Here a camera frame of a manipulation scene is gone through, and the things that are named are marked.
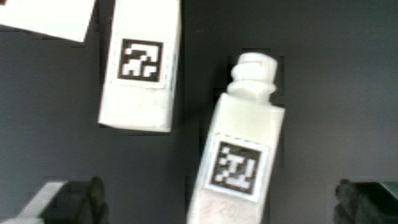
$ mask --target white chess piece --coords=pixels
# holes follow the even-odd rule
[[[100,123],[171,131],[180,0],[116,0]]]
[[[240,56],[214,114],[189,224],[260,224],[285,109],[269,102],[276,60]]]

